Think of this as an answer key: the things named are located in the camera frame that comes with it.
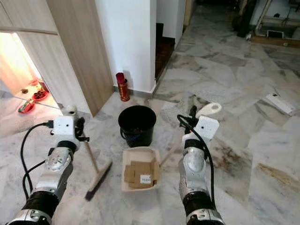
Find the white label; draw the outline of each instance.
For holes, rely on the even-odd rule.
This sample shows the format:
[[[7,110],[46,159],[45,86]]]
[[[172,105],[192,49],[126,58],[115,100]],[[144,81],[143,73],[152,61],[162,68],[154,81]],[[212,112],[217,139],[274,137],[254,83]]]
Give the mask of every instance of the white label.
[[[274,105],[276,105],[278,108],[280,108],[283,112],[292,115],[295,108],[283,100],[280,96],[278,96],[276,93],[268,94],[266,96],[268,100],[270,100]]]
[[[151,175],[141,175],[140,183],[141,184],[150,184],[151,183]]]

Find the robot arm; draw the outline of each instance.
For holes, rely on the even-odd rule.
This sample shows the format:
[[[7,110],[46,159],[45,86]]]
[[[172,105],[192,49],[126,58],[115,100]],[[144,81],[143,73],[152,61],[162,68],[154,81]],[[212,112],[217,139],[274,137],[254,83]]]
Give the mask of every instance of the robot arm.
[[[74,115],[59,116],[53,123],[56,147],[45,160],[44,171],[18,215],[7,225],[50,225],[73,171],[73,155],[80,147],[84,120]]]
[[[217,120],[200,115],[199,112],[196,114],[195,111],[196,109],[193,106],[190,117],[186,117],[185,120],[191,127],[195,127],[195,132],[202,137],[205,144],[186,128],[185,135],[182,138],[185,150],[183,158],[179,162],[179,191],[186,211],[186,223],[187,225],[225,225],[216,210],[213,196],[210,197],[205,181],[205,159],[207,158],[205,145],[209,145],[219,127],[219,123]]]

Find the wooden cabinet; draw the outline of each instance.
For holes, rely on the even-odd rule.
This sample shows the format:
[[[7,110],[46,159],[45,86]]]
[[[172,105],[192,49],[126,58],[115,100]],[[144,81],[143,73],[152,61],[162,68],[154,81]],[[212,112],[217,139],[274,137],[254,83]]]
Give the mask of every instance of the wooden cabinet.
[[[3,6],[0,4],[0,26],[11,27],[12,23],[9,20],[8,15],[6,14]]]
[[[46,0],[0,1],[14,27],[32,30],[56,31],[56,26]]]
[[[18,35],[56,102],[90,113],[60,37],[26,32]]]
[[[96,115],[113,81],[95,0],[0,2],[2,27],[18,33],[56,102]]]

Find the black plastic bucket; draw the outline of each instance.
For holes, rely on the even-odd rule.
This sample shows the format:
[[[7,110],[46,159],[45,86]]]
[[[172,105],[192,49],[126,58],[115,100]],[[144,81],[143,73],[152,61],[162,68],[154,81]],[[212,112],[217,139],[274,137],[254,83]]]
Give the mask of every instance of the black plastic bucket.
[[[152,142],[156,115],[152,109],[134,105],[121,112],[119,119],[121,136],[130,147],[149,146]]]

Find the black cable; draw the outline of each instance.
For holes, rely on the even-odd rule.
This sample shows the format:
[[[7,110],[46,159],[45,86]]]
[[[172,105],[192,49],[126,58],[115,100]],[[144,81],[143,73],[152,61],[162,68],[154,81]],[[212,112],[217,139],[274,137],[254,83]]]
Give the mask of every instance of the black cable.
[[[192,131],[197,136],[197,138],[199,138],[200,142],[202,143],[202,145],[205,148],[204,152],[207,154],[208,159],[210,161],[210,192],[211,192],[211,201],[212,201],[213,206],[216,208],[216,203],[215,203],[215,189],[214,189],[214,164],[212,162],[212,157],[211,157],[210,151],[209,151],[206,143],[204,142],[204,140],[201,138],[201,136],[194,130],[194,128],[191,125],[189,125],[188,123],[186,123],[184,121],[184,120],[186,120],[184,116],[177,115],[177,119],[179,120],[180,124],[184,125],[183,127],[189,128],[190,131]]]
[[[36,164],[36,165],[33,166],[32,168],[30,168],[30,169],[27,171],[27,173],[25,173],[24,176],[23,176],[22,185],[23,185],[23,191],[24,191],[25,196],[26,196],[26,200],[29,198],[29,195],[28,195],[28,192],[27,192],[27,190],[26,190],[25,179],[26,179],[27,176],[29,176],[29,173],[30,173],[31,171],[33,171],[35,168],[39,167],[40,165],[42,165],[42,164],[44,164],[44,163],[45,163],[45,160],[42,161],[42,162],[40,162],[40,163],[38,163],[38,164]]]
[[[39,124],[36,124],[34,125],[33,127],[31,127],[27,133],[25,134],[24,138],[23,138],[23,141],[22,141],[22,144],[21,144],[21,151],[20,151],[20,155],[21,155],[21,161],[22,161],[22,165],[23,165],[23,168],[24,168],[24,171],[25,171],[25,177],[27,177],[27,180],[28,180],[28,183],[29,183],[29,188],[30,188],[30,192],[33,190],[33,187],[32,187],[32,182],[31,182],[31,179],[30,179],[30,176],[29,176],[29,173],[28,173],[28,170],[27,170],[27,167],[26,167],[26,164],[25,164],[25,161],[24,161],[24,156],[23,156],[23,151],[24,151],[24,144],[25,144],[25,141],[26,141],[26,138],[27,136],[29,135],[29,133],[36,127],[39,127],[39,126],[48,126],[48,122],[46,123],[39,123]]]

